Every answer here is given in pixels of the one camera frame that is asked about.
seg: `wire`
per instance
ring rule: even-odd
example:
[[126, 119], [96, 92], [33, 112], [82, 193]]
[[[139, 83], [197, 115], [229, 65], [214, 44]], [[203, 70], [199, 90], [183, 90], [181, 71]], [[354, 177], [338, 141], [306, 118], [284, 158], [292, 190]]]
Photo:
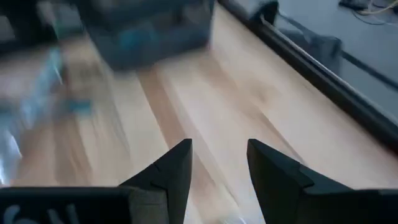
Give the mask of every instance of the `wire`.
[[384, 9], [380, 9], [380, 10], [377, 10], [377, 11], [370, 11], [370, 7], [368, 7], [367, 11], [360, 11], [359, 13], [362, 14], [362, 15], [379, 14], [381, 12], [384, 12], [384, 11], [386, 11], [388, 9], [393, 8], [396, 5], [398, 5], [398, 0], [395, 0], [393, 3], [391, 3], [389, 6], [385, 7]]
[[372, 6], [378, 7], [378, 8], [380, 8], [380, 9], [383, 9], [383, 8], [387, 7], [387, 6], [379, 6], [379, 5], [375, 4], [375, 3], [372, 3]]
[[382, 21], [382, 22], [378, 22], [378, 23], [368, 22], [368, 21], [365, 21], [365, 20], [363, 20], [362, 18], [358, 17], [358, 15], [362, 16], [362, 15], [359, 14], [358, 12], [356, 12], [356, 11], [354, 11], [354, 10], [352, 10], [351, 12], [353, 13], [353, 15], [354, 15], [355, 18], [357, 18], [357, 19], [359, 19], [361, 22], [366, 23], [366, 24], [369, 24], [369, 25], [381, 26], [381, 25], [385, 25], [385, 24], [388, 23], [387, 21]]
[[389, 78], [387, 75], [379, 73], [378, 71], [365, 64], [364, 62], [358, 60], [356, 57], [352, 56], [348, 52], [343, 51], [342, 57], [351, 62], [353, 65], [360, 68], [361, 70], [365, 71], [372, 77], [378, 79], [380, 82], [383, 82], [387, 86], [393, 88], [395, 91], [398, 91], [398, 83], [392, 78]]
[[[382, 19], [379, 19], [379, 18], [377, 18], [377, 17], [373, 17], [373, 19], [375, 20], [375, 21], [378, 21], [378, 22], [386, 22], [386, 21], [384, 21], [384, 20], [382, 20]], [[386, 22], [386, 24], [385, 25], [390, 25], [390, 26], [393, 26], [393, 27], [395, 27], [395, 28], [398, 28], [398, 22]]]

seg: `light wood surface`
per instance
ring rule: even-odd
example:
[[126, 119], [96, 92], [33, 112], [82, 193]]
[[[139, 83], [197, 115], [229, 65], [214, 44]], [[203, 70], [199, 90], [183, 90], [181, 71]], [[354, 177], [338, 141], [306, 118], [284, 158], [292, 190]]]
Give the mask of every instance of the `light wood surface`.
[[217, 7], [205, 50], [113, 73], [87, 40], [65, 44], [67, 94], [91, 114], [42, 123], [22, 144], [15, 185], [118, 185], [193, 139], [186, 223], [263, 223], [246, 144], [256, 138], [353, 188], [398, 187], [398, 161]]

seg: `gray floor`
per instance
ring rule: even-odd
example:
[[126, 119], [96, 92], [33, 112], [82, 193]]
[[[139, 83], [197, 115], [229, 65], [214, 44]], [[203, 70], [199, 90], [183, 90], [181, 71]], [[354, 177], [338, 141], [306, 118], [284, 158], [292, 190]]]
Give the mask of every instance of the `gray floor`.
[[[398, 83], [398, 16], [392, 11], [363, 17], [365, 24], [349, 9], [339, 7], [339, 0], [279, 0], [279, 11], [320, 35], [334, 36], [343, 41], [343, 50]], [[388, 0], [375, 0], [388, 5]], [[278, 19], [277, 27], [296, 28]], [[366, 95], [398, 123], [398, 92], [342, 59], [339, 76]]]

